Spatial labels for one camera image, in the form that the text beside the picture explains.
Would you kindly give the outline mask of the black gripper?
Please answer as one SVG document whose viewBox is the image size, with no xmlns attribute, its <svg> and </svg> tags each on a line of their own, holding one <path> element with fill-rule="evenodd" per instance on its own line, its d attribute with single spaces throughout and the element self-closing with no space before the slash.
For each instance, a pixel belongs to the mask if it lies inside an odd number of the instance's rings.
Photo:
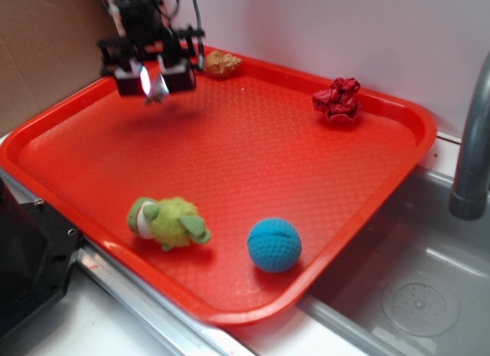
<svg viewBox="0 0 490 356">
<path fill-rule="evenodd" d="M 122 36 L 97 42 L 102 75 L 113 75 L 120 96 L 148 96 L 150 76 L 143 62 L 158 60 L 157 89 L 164 94 L 194 90 L 194 70 L 204 69 L 201 28 L 166 28 L 154 38 Z"/>
</svg>

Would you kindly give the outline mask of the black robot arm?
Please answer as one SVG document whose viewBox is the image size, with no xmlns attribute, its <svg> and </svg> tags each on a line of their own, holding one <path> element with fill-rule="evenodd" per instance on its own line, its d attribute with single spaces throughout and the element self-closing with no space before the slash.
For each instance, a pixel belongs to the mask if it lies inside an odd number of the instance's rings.
<svg viewBox="0 0 490 356">
<path fill-rule="evenodd" d="M 180 0 L 103 0 L 118 31 L 97 42 L 100 73 L 111 76 L 120 96 L 160 103 L 167 95 L 194 90 L 204 70 L 204 30 L 197 0 L 197 26 L 173 28 Z"/>
</svg>

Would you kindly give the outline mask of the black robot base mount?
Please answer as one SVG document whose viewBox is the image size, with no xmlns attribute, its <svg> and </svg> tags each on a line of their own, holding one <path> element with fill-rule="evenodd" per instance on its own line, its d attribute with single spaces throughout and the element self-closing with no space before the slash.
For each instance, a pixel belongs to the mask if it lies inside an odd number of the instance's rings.
<svg viewBox="0 0 490 356">
<path fill-rule="evenodd" d="M 1 339 L 66 294 L 82 235 L 48 203 L 19 203 L 1 183 Z"/>
</svg>

